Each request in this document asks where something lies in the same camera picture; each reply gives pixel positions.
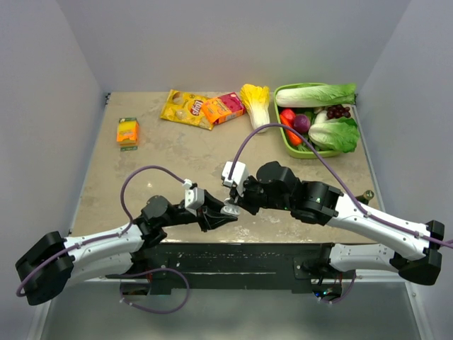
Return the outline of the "orange red pepper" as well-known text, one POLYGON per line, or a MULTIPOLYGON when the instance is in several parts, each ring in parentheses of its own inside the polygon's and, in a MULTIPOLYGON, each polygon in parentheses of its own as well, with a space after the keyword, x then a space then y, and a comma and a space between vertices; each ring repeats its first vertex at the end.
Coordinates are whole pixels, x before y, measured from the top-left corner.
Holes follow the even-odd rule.
MULTIPOLYGON (((283 114, 280 114, 280 122, 283 125, 285 125, 286 127, 292 128, 291 122, 283 114)), ((302 139, 300 137, 298 137, 294 132, 292 132, 291 130, 288 130, 288 129, 285 129, 285 132, 287 134, 289 143, 293 147, 298 148, 298 146, 302 144, 302 139)))

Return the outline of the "red apple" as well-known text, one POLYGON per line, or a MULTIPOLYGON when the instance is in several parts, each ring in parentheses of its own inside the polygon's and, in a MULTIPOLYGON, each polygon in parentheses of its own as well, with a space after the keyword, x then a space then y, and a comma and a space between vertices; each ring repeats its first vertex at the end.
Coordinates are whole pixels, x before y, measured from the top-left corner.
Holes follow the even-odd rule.
POLYGON ((296 114, 291 108, 285 108, 281 110, 280 117, 283 117, 289 124, 292 124, 296 114))

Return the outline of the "green glass bottle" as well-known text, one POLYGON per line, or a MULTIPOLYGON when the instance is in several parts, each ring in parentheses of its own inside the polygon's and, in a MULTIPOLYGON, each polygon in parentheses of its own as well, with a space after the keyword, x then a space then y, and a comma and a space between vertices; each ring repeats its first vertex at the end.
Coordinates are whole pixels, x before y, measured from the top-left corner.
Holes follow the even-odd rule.
POLYGON ((364 193, 362 193, 361 195, 357 195, 355 198, 361 204, 369 205, 369 202, 374 198, 374 191, 366 190, 364 193))

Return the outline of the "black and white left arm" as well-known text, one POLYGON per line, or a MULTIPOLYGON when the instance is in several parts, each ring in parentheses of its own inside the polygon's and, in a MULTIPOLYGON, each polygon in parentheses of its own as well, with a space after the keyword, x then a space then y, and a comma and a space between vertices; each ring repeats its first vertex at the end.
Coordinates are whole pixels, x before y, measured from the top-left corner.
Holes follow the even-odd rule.
POLYGON ((238 217, 238 207, 203 189, 188 189, 179 204, 155 195, 138 217, 116 229, 82 237, 63 237, 58 232, 41 237, 15 264, 21 280, 16 294, 29 305, 40 305, 66 286, 97 276, 138 278, 147 269, 147 261, 138 253, 163 241, 166 227, 196 223, 207 232, 238 217))

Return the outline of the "white earbud charging case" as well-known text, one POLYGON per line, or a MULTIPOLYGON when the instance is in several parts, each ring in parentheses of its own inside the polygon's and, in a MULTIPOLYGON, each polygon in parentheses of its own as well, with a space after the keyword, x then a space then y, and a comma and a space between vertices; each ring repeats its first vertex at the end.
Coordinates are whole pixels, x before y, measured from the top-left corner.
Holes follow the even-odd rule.
POLYGON ((221 209, 221 213, 224 215, 236 216, 238 217, 241 213, 240 207, 235 205, 230 198, 224 200, 224 206, 221 209))

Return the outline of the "green plastic basket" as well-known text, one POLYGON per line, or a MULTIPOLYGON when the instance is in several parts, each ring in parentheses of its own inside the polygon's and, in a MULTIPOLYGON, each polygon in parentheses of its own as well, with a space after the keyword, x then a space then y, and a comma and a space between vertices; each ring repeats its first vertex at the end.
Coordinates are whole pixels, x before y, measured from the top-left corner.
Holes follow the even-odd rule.
MULTIPOLYGON (((350 107, 351 118, 353 118, 352 117, 352 105, 353 104, 341 104, 341 105, 350 107)), ((275 102, 274 102, 274 106, 275 106, 277 122, 281 123, 280 122, 280 112, 281 112, 282 109, 285 109, 285 108, 278 106, 275 102)), ((291 108, 291 109, 295 112, 296 115, 297 114, 305 114, 306 116, 308 116, 309 119, 311 120, 311 124, 312 124, 313 121, 314 121, 315 115, 317 113, 320 113, 321 111, 324 111, 324 110, 327 112, 327 107, 328 106, 320 106, 320 107, 315 107, 315 108, 291 108)), ((319 152, 320 155, 323 156, 323 157, 334 157, 334 156, 336 156, 338 154, 343 153, 343 152, 336 152, 336 151, 332 151, 332 150, 322 150, 318 146, 316 146, 315 144, 312 143, 312 141, 309 139, 308 133, 304 134, 304 135, 301 135, 295 129, 293 130, 293 132, 298 137, 300 137, 302 139, 302 144, 299 145, 298 148, 293 147, 289 143, 289 140, 287 138, 287 134, 285 132, 285 129, 284 128, 281 129, 282 138, 283 138, 283 141, 284 141, 284 143, 286 145, 287 152, 289 153, 290 156, 292 156, 294 158, 297 158, 297 159, 314 159, 316 156, 312 152, 312 150, 307 146, 308 144, 313 145, 313 147, 316 149, 316 151, 319 152)))

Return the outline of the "orange yellow sponge pack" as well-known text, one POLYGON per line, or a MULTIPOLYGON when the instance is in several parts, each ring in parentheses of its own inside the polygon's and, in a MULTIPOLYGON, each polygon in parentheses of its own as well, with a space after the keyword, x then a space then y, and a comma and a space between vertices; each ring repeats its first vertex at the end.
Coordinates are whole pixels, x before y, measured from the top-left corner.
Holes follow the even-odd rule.
POLYGON ((139 122, 136 118, 120 118, 116 142, 121 152, 136 150, 139 145, 139 122))

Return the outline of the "yellow chips bag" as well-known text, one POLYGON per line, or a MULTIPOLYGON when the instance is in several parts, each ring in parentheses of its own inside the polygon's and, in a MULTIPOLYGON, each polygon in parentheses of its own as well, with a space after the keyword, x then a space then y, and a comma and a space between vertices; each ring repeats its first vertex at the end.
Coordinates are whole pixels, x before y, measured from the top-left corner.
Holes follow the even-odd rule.
POLYGON ((210 98, 171 89, 162 108, 160 119, 212 130, 213 124, 202 112, 202 105, 210 98))

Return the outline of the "orange pink snack box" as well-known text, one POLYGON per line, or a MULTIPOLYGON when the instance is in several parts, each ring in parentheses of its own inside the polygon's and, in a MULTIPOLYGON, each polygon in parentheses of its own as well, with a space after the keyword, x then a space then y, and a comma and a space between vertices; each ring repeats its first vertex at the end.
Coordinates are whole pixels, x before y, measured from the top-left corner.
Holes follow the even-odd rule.
POLYGON ((210 98, 201 107, 208 121, 213 125, 225 123, 246 112, 244 104, 235 92, 210 98))

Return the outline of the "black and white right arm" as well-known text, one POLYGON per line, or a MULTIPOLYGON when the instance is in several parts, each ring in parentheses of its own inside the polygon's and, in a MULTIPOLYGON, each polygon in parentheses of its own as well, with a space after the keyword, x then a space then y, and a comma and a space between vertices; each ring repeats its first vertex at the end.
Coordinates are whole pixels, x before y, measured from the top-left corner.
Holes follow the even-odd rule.
POLYGON ((340 189, 320 181, 301 181, 291 169, 272 161, 249 174, 246 165, 228 161, 222 183, 230 201, 250 214, 260 209, 286 210, 303 223, 335 227, 371 239, 372 244, 334 244, 315 261, 316 272, 376 270, 397 273, 419 285, 434 285, 440 274, 440 242, 445 226, 435 220, 410 222, 370 208, 340 189))

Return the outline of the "long green white cabbage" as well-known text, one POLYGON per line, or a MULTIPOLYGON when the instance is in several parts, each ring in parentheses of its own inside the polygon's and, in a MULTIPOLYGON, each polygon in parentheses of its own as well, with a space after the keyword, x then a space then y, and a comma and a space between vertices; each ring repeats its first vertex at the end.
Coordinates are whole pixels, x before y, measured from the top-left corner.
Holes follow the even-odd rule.
POLYGON ((283 108, 315 108, 338 104, 354 104, 357 85, 300 83, 278 88, 274 102, 283 108))

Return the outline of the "purple red onion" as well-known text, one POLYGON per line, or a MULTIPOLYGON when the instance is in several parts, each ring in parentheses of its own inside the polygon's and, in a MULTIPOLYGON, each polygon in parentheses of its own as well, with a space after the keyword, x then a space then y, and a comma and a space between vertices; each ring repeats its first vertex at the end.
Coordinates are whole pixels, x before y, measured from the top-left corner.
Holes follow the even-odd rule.
POLYGON ((311 127, 311 120, 305 114, 297 114, 294 117, 292 127, 301 135, 307 134, 311 127))

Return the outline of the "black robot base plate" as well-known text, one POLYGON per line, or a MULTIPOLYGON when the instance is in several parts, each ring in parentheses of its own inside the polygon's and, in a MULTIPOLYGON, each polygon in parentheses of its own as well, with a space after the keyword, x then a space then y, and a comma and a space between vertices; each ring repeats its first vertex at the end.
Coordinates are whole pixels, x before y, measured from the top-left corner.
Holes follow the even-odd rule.
POLYGON ((143 278, 152 294, 173 289, 289 290, 312 293, 345 282, 330 265, 332 244, 161 243, 132 255, 122 278, 143 278))

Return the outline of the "yellow white napa cabbage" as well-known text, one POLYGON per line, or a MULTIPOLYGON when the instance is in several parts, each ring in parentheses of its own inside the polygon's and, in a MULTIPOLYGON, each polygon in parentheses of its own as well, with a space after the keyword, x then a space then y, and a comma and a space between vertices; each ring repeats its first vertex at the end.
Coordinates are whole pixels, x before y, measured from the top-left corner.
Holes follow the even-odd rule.
POLYGON ((268 112, 270 89, 268 86, 244 84, 240 90, 240 98, 254 130, 270 123, 268 112))

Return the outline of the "purple grapes bunch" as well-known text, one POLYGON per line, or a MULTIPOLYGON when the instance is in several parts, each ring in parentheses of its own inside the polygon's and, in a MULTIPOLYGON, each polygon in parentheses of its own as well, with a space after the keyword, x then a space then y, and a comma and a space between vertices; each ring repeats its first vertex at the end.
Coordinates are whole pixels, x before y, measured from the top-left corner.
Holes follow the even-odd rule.
POLYGON ((339 119, 339 118, 350 118, 351 112, 349 106, 343 106, 340 104, 329 106, 327 107, 327 118, 331 119, 339 119))

